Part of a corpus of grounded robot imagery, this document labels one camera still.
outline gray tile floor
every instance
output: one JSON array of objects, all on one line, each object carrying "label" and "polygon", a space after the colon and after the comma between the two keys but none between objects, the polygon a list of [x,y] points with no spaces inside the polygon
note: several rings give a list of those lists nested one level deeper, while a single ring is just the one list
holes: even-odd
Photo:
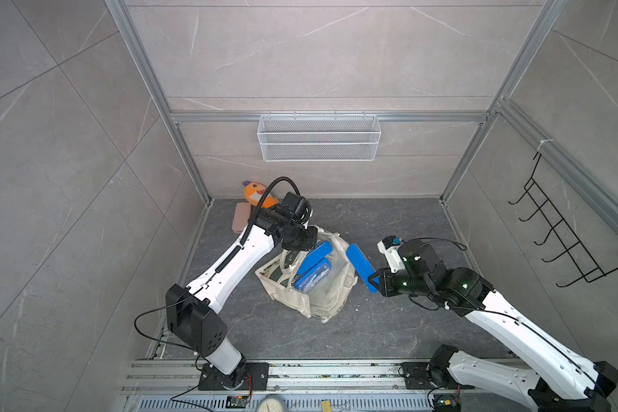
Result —
[{"label": "gray tile floor", "polygon": [[[192,262],[188,282],[199,276],[237,238],[231,231],[240,200],[216,200]],[[356,243],[374,268],[386,266],[376,243],[386,235],[403,239],[445,237],[453,232],[436,199],[313,199],[315,224]],[[466,265],[464,254],[450,244],[435,244],[447,266]],[[279,251],[261,259],[260,265]],[[327,323],[307,319],[268,297],[254,270],[238,284],[220,317],[229,339],[248,358],[413,358],[431,357],[442,343],[478,357],[505,357],[494,337],[452,312],[421,309],[403,296],[373,295],[359,280],[345,307]],[[163,358],[193,358],[167,347]],[[469,394],[467,410],[525,411],[492,394]]]}]

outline red wire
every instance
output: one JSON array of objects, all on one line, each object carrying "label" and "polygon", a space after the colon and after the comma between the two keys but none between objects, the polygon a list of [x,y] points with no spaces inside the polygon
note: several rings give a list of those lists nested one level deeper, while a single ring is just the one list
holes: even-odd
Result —
[{"label": "red wire", "polygon": [[245,407],[247,408],[247,405],[249,405],[252,400],[252,375],[246,374],[245,376],[247,377],[247,380],[250,381],[250,394],[247,397],[247,403],[245,403]]}]

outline orange plush toy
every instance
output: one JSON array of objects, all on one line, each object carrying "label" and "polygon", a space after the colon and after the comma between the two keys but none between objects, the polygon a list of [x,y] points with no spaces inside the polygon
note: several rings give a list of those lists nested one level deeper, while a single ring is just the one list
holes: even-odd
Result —
[{"label": "orange plush toy", "polygon": [[[263,196],[265,192],[265,186],[263,186],[261,183],[250,182],[250,181],[242,182],[242,185],[245,186],[245,190],[244,190],[245,199],[248,202],[250,202],[252,205],[256,206],[259,203],[261,196]],[[277,204],[277,203],[279,203],[279,201],[273,198],[271,194],[268,194],[267,197],[265,198],[263,207],[269,208],[273,204]]]}]

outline pink pad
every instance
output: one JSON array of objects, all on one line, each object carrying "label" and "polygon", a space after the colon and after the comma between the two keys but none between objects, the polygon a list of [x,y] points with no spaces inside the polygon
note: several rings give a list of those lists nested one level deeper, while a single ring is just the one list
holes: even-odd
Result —
[{"label": "pink pad", "polygon": [[251,214],[252,205],[248,202],[241,202],[236,205],[236,211],[233,214],[233,223],[231,224],[233,233],[240,234],[245,230]]}]

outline vent grill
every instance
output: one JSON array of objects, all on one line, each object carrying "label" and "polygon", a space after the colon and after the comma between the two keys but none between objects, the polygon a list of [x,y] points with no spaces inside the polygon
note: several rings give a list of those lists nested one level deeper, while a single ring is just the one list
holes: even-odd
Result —
[{"label": "vent grill", "polygon": [[[245,409],[226,408],[228,395],[191,395],[182,396],[179,400],[192,402],[196,405],[210,408],[214,412],[254,412],[265,398],[265,395],[254,395],[254,399]],[[173,412],[197,410],[187,403],[170,401],[170,396],[144,395],[142,396],[138,412]],[[307,394],[281,395],[286,401],[288,412],[319,412],[321,402],[329,400],[333,409],[367,412],[395,412],[395,411],[429,411],[430,406],[423,393],[371,393],[352,395]]]}]

